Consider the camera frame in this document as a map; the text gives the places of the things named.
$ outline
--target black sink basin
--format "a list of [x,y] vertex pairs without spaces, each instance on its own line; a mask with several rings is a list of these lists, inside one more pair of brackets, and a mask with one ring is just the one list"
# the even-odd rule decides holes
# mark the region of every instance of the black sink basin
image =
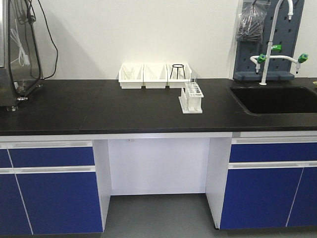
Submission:
[[255,114],[317,113],[317,94],[305,87],[231,87],[240,104]]

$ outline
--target test tube rack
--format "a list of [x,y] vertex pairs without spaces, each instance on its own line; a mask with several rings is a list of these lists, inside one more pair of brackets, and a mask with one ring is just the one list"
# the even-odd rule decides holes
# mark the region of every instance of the test tube rack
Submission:
[[185,83],[185,88],[181,89],[179,98],[180,105],[184,114],[201,114],[202,98],[204,97],[201,89],[196,82]]

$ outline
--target pegboard drying rack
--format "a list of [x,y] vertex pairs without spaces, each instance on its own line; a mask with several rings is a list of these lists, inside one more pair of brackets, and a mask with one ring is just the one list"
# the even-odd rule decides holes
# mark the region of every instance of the pegboard drying rack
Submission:
[[[235,60],[233,79],[238,81],[260,81],[264,64],[261,65],[259,74],[256,74],[255,65],[250,60],[251,56],[265,54],[270,37],[274,10],[278,0],[270,0],[271,6],[267,11],[264,21],[263,42],[238,42],[237,54]],[[293,57],[299,26],[301,23],[305,0],[293,0],[294,15],[291,21],[288,21],[288,3],[285,0],[278,13],[277,24],[273,39],[274,45],[282,45],[279,52],[272,51],[271,55],[286,55]],[[294,79],[290,73],[291,62],[284,59],[271,59],[269,62],[267,80],[268,81],[286,81]]]

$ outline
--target white storage bin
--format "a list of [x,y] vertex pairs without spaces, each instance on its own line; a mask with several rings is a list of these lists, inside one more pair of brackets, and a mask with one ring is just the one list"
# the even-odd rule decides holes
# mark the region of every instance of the white storage bin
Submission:
[[163,63],[144,65],[144,85],[148,88],[165,88],[167,86],[167,68]]
[[143,86],[143,64],[124,63],[119,71],[122,89],[140,89]]
[[168,86],[170,88],[184,88],[185,82],[191,81],[192,70],[187,63],[182,63],[184,68],[173,69],[173,65],[172,63],[167,64]]

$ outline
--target white wall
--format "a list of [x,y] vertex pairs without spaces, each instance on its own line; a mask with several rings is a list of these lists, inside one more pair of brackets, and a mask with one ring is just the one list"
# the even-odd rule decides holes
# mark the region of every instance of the white wall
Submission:
[[[54,50],[37,1],[36,35],[44,74]],[[188,62],[201,78],[228,78],[239,0],[41,0],[60,58],[55,78],[115,79],[123,62]],[[306,0],[296,56],[310,53],[301,77],[314,77],[314,12]]]

